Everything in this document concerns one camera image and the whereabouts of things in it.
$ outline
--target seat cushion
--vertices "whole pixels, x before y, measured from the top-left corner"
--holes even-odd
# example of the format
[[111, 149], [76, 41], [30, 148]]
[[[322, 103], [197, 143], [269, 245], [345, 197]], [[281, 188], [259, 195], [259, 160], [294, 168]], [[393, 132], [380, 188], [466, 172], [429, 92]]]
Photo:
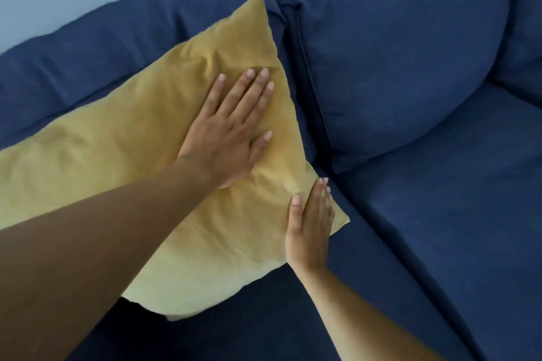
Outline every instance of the seat cushion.
[[[195, 208], [123, 294], [183, 317], [232, 296], [286, 262], [289, 201], [294, 193], [306, 200], [318, 178], [305, 160], [263, 0], [248, 0], [107, 97], [0, 151], [0, 228], [161, 171], [177, 158], [216, 77], [227, 76], [226, 94], [247, 69], [264, 67], [275, 91], [252, 139], [272, 131], [266, 153], [250, 177]], [[335, 210], [337, 231], [348, 217]]]
[[481, 358], [540, 358], [542, 110], [486, 84], [339, 183]]
[[510, 9], [509, 0], [277, 1], [299, 100], [336, 173], [419, 138], [471, 95]]
[[[318, 167], [316, 171], [326, 175]], [[331, 180], [330, 185], [335, 200], [351, 219], [350, 224], [330, 239], [330, 268], [376, 308], [447, 360], [473, 360], [417, 282]], [[125, 335], [108, 326], [121, 324], [120, 317], [129, 322], [142, 320], [144, 316], [137, 307], [127, 314], [123, 302], [116, 307], [70, 361], [89, 359], [84, 358], [86, 353], [100, 354], [103, 359], [109, 359], [106, 356], [112, 351], [131, 354]], [[163, 334], [160, 320], [152, 322]], [[171, 323], [169, 329], [168, 343], [150, 334], [151, 342], [145, 342], [145, 348], [160, 346], [157, 354], [162, 354], [164, 348], [172, 348], [173, 359], [186, 361], [339, 361], [313, 303], [288, 265], [215, 307]]]
[[512, 0], [507, 31], [491, 78], [542, 108], [542, 3]]
[[[121, 0], [8, 50], [0, 55], [0, 149], [104, 97], [245, 1]], [[275, 0], [265, 1], [295, 102], [295, 83], [282, 43], [285, 20]], [[303, 112], [295, 105], [306, 156], [312, 160], [315, 147]]]

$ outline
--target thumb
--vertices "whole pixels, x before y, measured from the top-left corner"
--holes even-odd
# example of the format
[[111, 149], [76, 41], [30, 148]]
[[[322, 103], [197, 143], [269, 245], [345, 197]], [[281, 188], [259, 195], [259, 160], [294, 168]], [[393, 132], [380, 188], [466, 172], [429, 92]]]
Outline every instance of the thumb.
[[262, 154], [266, 150], [272, 137], [273, 132], [268, 131], [252, 142], [250, 145], [250, 152], [248, 154], [248, 164], [250, 165], [250, 168], [253, 168], [260, 157], [262, 157]]
[[288, 232], [300, 232], [303, 228], [303, 206], [299, 193], [292, 196], [288, 214]]

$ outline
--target blue sofa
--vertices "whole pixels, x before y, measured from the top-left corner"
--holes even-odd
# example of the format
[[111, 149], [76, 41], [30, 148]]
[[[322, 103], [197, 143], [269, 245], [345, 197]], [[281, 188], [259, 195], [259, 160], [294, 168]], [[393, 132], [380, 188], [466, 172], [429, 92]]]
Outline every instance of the blue sofa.
[[[245, 0], [121, 0], [0, 56], [0, 149]], [[449, 360], [542, 353], [542, 3], [266, 0], [309, 160], [351, 223], [329, 266]], [[170, 323], [124, 299], [71, 360], [338, 360], [281, 267]]]

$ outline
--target hand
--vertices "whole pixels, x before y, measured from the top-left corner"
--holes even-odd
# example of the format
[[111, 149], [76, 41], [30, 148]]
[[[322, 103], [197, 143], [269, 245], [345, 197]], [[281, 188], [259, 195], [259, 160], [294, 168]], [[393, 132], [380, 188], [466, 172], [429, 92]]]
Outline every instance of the hand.
[[295, 194], [290, 203], [286, 261], [298, 276], [327, 268], [329, 234], [335, 218], [327, 181], [315, 181], [304, 211], [299, 194]]
[[219, 75], [179, 151], [180, 160], [200, 168], [217, 188], [250, 174], [273, 136], [268, 131], [251, 141], [274, 89], [268, 69], [254, 77], [254, 70], [244, 72], [219, 105], [226, 82]]

